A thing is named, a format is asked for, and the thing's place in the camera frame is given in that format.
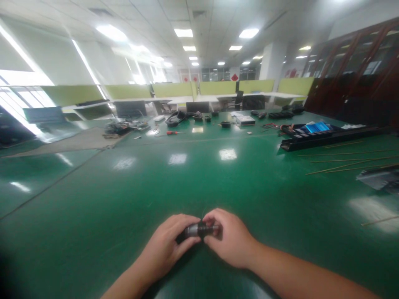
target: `small black part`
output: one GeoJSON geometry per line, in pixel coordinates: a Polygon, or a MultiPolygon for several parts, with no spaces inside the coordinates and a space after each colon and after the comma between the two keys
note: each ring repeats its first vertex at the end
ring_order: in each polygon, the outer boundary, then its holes
{"type": "Polygon", "coordinates": [[[226,121],[223,121],[220,124],[222,125],[223,128],[231,128],[232,126],[231,122],[226,122],[226,121]]]}

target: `office chair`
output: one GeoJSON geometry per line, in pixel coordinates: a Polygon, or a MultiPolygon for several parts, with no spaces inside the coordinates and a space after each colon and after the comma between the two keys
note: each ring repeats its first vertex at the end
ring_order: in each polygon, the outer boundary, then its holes
{"type": "Polygon", "coordinates": [[[242,110],[264,110],[265,109],[264,95],[250,95],[242,98],[242,110]]]}
{"type": "Polygon", "coordinates": [[[240,111],[243,95],[244,95],[244,92],[243,92],[243,91],[238,91],[235,100],[232,101],[232,103],[230,103],[230,104],[227,105],[226,111],[227,111],[230,107],[234,107],[234,111],[240,111]]]}

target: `metal rod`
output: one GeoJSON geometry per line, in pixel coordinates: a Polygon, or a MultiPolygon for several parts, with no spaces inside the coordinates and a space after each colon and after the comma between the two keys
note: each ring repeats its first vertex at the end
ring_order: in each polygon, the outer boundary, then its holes
{"type": "Polygon", "coordinates": [[[356,168],[348,168],[348,169],[340,169],[340,170],[333,170],[331,172],[326,172],[326,173],[332,173],[332,172],[342,172],[342,171],[348,171],[348,170],[357,170],[357,169],[366,169],[366,168],[375,168],[375,167],[389,167],[389,166],[394,166],[398,164],[381,164],[381,165],[373,165],[373,166],[365,166],[365,167],[356,167],[356,168]]]}
{"type": "Polygon", "coordinates": [[[344,145],[351,145],[351,144],[361,143],[361,142],[363,142],[363,141],[356,141],[356,142],[344,143],[344,144],[340,144],[340,145],[329,145],[329,146],[326,146],[326,147],[324,147],[324,148],[340,147],[340,146],[344,146],[344,145]]]}
{"type": "MultiPolygon", "coordinates": [[[[371,151],[371,152],[354,152],[354,153],[343,153],[343,154],[370,154],[374,152],[394,152],[397,151],[397,149],[382,149],[382,150],[377,150],[377,151],[371,151]]],[[[313,154],[313,155],[298,155],[298,157],[314,157],[314,156],[337,156],[337,155],[343,155],[343,154],[313,154]]]]}
{"type": "Polygon", "coordinates": [[[399,218],[399,215],[388,217],[388,218],[381,219],[381,220],[376,220],[376,221],[373,221],[373,222],[362,223],[361,226],[372,225],[372,224],[376,224],[376,223],[380,223],[380,222],[384,222],[384,221],[388,221],[388,220],[396,219],[396,218],[399,218]]]}
{"type": "MultiPolygon", "coordinates": [[[[382,157],[379,159],[391,159],[391,158],[398,158],[399,156],[392,156],[392,157],[382,157]]],[[[347,160],[328,160],[328,161],[311,161],[311,163],[324,163],[324,162],[346,162],[346,161],[365,161],[370,160],[368,159],[347,159],[347,160]]]]}
{"type": "Polygon", "coordinates": [[[305,174],[305,175],[316,174],[316,173],[321,173],[321,172],[327,172],[329,170],[334,170],[334,169],[343,168],[343,167],[346,167],[346,166],[352,166],[352,165],[356,165],[356,164],[366,163],[366,162],[370,162],[370,161],[374,161],[374,160],[375,159],[370,159],[370,160],[367,160],[367,161],[360,161],[360,162],[351,163],[351,164],[347,164],[347,165],[342,165],[342,166],[338,166],[338,167],[334,167],[334,168],[320,170],[320,171],[317,171],[317,172],[311,172],[311,173],[308,173],[308,174],[305,174]]]}

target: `gray mat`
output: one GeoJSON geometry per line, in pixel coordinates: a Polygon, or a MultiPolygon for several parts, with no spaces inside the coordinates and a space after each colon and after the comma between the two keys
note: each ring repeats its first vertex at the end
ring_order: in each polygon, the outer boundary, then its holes
{"type": "Polygon", "coordinates": [[[126,135],[117,139],[105,139],[102,135],[104,129],[94,127],[76,134],[73,137],[63,139],[54,143],[43,145],[37,149],[23,152],[7,157],[24,157],[33,156],[38,154],[53,154],[58,152],[71,152],[77,150],[91,150],[91,149],[102,149],[105,147],[113,147],[116,143],[122,140],[126,135]]]}

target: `electronic component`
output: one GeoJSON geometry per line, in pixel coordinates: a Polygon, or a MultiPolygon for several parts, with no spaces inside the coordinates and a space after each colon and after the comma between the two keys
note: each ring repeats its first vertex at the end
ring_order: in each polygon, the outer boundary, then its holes
{"type": "Polygon", "coordinates": [[[219,232],[220,230],[219,225],[212,225],[212,226],[207,226],[205,223],[202,221],[196,224],[192,224],[184,229],[184,231],[177,236],[176,242],[181,243],[185,239],[190,238],[190,237],[200,237],[203,238],[207,235],[212,235],[213,232],[217,231],[219,232]]]}
{"type": "Polygon", "coordinates": [[[237,116],[236,122],[238,125],[254,125],[255,120],[251,116],[237,116]]]}

